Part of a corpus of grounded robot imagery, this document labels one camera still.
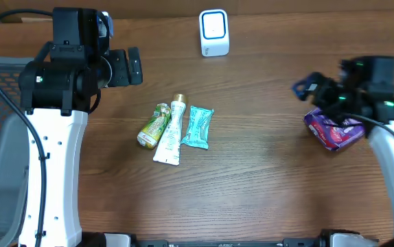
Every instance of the blue wrapper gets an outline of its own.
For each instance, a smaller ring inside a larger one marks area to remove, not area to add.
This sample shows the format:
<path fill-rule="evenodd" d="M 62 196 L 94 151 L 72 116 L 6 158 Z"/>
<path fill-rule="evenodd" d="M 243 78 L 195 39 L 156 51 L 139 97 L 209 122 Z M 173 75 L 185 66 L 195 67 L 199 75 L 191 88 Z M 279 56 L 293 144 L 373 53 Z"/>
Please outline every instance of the blue wrapper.
<path fill-rule="evenodd" d="M 208 131 L 212 115 L 213 109 L 191 106 L 188 129 L 182 143 L 190 147 L 208 149 Z"/>

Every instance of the wooden table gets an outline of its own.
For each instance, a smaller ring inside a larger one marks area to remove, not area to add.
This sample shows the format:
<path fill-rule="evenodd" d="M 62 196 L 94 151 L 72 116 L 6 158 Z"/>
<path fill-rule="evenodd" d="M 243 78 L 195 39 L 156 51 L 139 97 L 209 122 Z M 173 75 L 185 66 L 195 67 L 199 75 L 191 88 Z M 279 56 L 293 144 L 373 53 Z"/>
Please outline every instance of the wooden table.
<path fill-rule="evenodd" d="M 231 16 L 229 27 L 229 55 L 202 58 L 197 17 L 115 21 L 111 46 L 140 48 L 144 82 L 103 90 L 89 119 L 83 229 L 182 241 L 313 237 L 322 228 L 391 238 L 367 142 L 327 151 L 302 122 L 312 106 L 289 88 L 312 71 L 336 77 L 341 58 L 394 56 L 394 11 Z M 51 35 L 51 23 L 0 25 L 0 56 L 35 56 Z M 209 150 L 183 145 L 178 167 L 153 163 L 154 151 L 136 142 L 173 93 L 215 109 Z"/>

